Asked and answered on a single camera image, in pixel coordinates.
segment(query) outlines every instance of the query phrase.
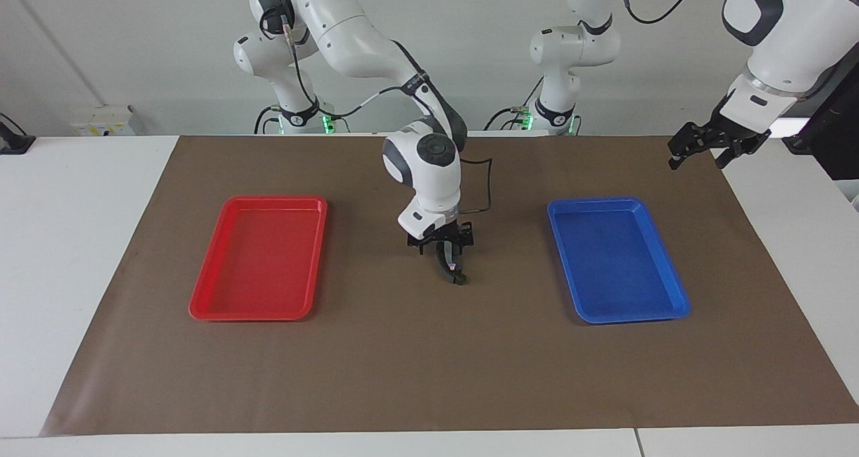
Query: white tabletop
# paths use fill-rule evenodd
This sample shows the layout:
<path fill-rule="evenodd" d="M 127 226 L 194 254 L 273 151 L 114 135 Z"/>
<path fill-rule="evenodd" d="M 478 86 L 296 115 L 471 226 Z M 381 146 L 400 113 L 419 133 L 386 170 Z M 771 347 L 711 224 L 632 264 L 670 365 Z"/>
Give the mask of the white tabletop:
<path fill-rule="evenodd" d="M 640 455 L 632 429 L 27 439 L 41 429 L 176 140 L 39 139 L 25 156 L 0 157 L 0 436 L 25 438 L 0 441 L 0 454 Z M 859 215 L 813 158 L 791 156 L 779 141 L 725 173 L 856 398 Z M 859 425 L 638 433 L 648 457 L 859 448 Z"/>

